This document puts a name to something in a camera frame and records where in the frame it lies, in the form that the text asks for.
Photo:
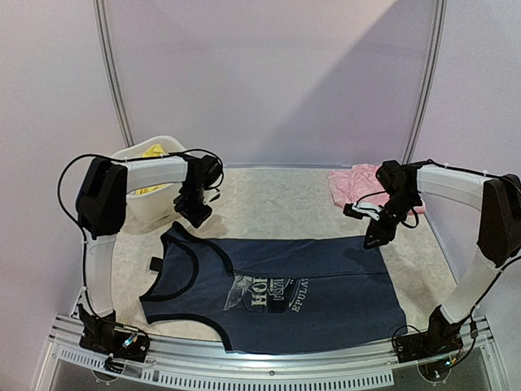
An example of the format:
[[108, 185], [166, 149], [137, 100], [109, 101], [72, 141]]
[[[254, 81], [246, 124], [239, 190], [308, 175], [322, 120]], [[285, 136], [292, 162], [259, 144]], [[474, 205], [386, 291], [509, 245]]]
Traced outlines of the pink patterned shorts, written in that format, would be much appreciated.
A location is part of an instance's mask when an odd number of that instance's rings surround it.
[[389, 194], [376, 178], [376, 165], [354, 165], [351, 169], [330, 170], [328, 184], [335, 206], [367, 202], [384, 206]]

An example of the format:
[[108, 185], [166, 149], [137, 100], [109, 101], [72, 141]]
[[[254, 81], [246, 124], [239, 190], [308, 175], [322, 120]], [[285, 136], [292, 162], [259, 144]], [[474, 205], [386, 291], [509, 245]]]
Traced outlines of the dark blue garment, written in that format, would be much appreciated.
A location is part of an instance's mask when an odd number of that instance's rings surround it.
[[360, 236], [203, 239], [174, 223], [162, 234], [148, 323], [190, 320], [229, 352], [306, 354], [388, 338], [405, 312], [377, 249]]

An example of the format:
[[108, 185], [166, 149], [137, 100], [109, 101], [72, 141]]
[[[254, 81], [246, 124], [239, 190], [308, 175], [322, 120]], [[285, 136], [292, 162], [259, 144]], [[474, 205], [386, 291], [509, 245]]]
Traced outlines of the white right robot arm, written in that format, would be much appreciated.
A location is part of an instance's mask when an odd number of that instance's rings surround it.
[[375, 177], [388, 200], [370, 218], [367, 249], [390, 244], [408, 213], [424, 200], [434, 203], [427, 216], [457, 276], [455, 289], [433, 311], [421, 338], [424, 352], [437, 355], [520, 254], [520, 179], [433, 160], [385, 161]]

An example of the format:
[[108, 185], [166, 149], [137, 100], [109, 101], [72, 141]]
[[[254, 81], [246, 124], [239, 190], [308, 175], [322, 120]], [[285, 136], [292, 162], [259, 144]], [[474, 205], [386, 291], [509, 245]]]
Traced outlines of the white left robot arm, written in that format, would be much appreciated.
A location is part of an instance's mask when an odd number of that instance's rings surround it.
[[179, 183], [174, 211], [198, 228], [212, 213], [205, 196], [218, 191], [223, 178], [221, 159], [209, 152], [201, 157], [174, 152], [129, 160], [93, 156], [76, 201], [77, 225], [85, 234], [85, 300], [92, 316], [106, 318], [114, 312], [112, 254], [125, 223], [127, 195], [146, 187]]

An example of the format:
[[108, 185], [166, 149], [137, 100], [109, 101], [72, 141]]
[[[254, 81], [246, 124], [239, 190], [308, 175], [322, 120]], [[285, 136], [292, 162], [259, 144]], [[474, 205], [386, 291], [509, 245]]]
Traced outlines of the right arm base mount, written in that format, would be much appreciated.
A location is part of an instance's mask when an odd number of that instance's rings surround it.
[[463, 353], [462, 325], [463, 323], [434, 325], [425, 332], [412, 325], [398, 327], [391, 337], [392, 348], [398, 362], [445, 356], [451, 352], [455, 352], [456, 358], [460, 358]]

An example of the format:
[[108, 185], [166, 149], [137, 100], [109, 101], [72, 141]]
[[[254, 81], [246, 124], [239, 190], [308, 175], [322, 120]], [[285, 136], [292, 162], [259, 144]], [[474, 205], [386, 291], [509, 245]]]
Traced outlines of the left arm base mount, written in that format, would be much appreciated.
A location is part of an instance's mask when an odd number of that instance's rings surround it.
[[79, 305], [78, 315], [84, 327], [79, 342], [82, 349], [116, 359], [145, 362], [151, 343], [145, 331], [118, 323], [116, 312], [100, 318]]

